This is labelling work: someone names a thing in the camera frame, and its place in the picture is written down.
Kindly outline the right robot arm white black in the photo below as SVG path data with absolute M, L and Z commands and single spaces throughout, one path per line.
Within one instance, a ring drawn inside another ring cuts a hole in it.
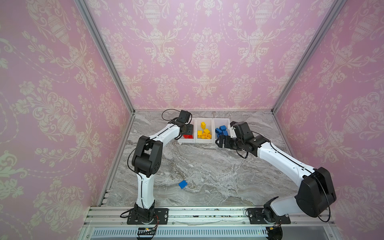
M 275 197 L 264 204 L 263 214 L 268 222 L 273 223 L 278 217 L 300 212 L 317 218 L 337 200 L 333 180 L 327 169 L 316 169 L 300 162 L 262 135 L 247 140 L 244 137 L 220 136 L 215 144 L 219 148 L 245 151 L 268 162 L 299 187 L 296 194 L 284 198 Z

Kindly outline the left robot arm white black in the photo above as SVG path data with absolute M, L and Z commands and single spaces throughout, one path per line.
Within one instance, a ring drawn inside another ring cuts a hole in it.
M 149 211 L 155 204 L 154 177 L 161 166 L 163 148 L 173 140 L 187 135 L 193 128 L 192 114 L 179 111 L 179 116 L 168 120 L 167 125 L 150 136 L 141 136 L 132 157 L 132 166 L 138 179 L 138 197 L 136 206 Z

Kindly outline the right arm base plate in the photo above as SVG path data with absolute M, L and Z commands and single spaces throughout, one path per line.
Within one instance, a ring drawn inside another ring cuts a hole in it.
M 251 225 L 289 225 L 291 219 L 289 216 L 275 216 L 270 213 L 265 213 L 264 208 L 248 208 L 245 211 Z

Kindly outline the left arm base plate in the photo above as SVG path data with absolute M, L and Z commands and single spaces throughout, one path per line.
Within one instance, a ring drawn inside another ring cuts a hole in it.
M 128 225 L 166 225 L 168 223 L 168 208 L 155 208 L 155 205 L 152 205 L 146 210 L 139 207 L 138 204 L 135 204 L 128 213 Z

